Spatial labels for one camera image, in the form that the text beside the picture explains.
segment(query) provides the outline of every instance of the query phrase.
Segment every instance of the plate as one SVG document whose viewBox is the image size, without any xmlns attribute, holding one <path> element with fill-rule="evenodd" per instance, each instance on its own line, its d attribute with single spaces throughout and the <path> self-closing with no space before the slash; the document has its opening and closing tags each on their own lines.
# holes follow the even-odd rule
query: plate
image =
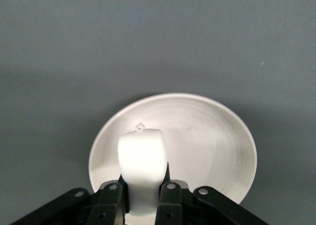
<svg viewBox="0 0 316 225">
<path fill-rule="evenodd" d="M 116 113 L 98 133 L 90 152 L 93 190 L 120 176 L 118 141 L 142 123 L 163 131 L 170 177 L 188 183 L 190 191 L 210 186 L 240 203 L 257 167 L 257 152 L 244 122 L 229 108 L 209 98 L 187 94 L 154 95 Z M 155 215 L 126 215 L 129 225 L 155 224 Z"/>
</svg>

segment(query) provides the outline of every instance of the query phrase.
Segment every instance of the white object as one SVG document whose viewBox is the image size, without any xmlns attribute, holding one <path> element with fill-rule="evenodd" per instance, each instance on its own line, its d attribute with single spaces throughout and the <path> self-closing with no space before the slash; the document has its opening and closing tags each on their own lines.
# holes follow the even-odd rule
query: white object
<svg viewBox="0 0 316 225">
<path fill-rule="evenodd" d="M 156 213 L 159 186 L 167 170 L 165 139 L 161 130 L 142 129 L 120 137 L 118 163 L 128 184 L 130 211 L 136 216 Z"/>
<path fill-rule="evenodd" d="M 243 121 L 224 105 L 206 97 L 160 94 L 139 100 L 115 114 L 97 135 L 90 152 L 89 176 L 94 191 L 120 176 L 118 142 L 139 122 L 162 130 L 173 180 L 190 191 L 210 186 L 240 203 L 253 182 L 257 153 Z M 155 216 L 126 215 L 129 225 L 151 225 Z"/>
</svg>

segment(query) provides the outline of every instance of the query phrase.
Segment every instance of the white cylindrical object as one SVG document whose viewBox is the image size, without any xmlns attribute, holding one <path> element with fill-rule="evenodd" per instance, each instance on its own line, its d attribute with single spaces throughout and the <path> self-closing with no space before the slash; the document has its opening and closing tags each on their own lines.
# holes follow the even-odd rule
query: white cylindrical object
<svg viewBox="0 0 316 225">
<path fill-rule="evenodd" d="M 130 214 L 142 216 L 157 210 L 159 186 L 167 170 L 166 143 L 161 130 L 142 129 L 122 135 L 118 162 L 128 185 Z"/>
</svg>

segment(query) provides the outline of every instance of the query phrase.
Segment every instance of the gray table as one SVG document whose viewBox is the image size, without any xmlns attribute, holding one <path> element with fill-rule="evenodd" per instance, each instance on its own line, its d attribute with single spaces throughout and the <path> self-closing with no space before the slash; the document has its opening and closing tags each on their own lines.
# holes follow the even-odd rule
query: gray table
<svg viewBox="0 0 316 225">
<path fill-rule="evenodd" d="M 242 206 L 316 224 L 316 0 L 0 0 L 0 224 L 91 191 L 102 125 L 166 92 L 247 124 L 258 169 Z"/>
</svg>

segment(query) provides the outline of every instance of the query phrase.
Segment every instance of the gray surface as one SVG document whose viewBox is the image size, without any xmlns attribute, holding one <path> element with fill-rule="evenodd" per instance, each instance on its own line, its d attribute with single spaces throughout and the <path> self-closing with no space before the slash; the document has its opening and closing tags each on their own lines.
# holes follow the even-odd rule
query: gray surface
<svg viewBox="0 0 316 225">
<path fill-rule="evenodd" d="M 215 99 L 248 125 L 245 208 L 316 224 L 315 83 L 316 0 L 0 0 L 0 224 L 91 190 L 102 125 L 165 92 Z"/>
</svg>

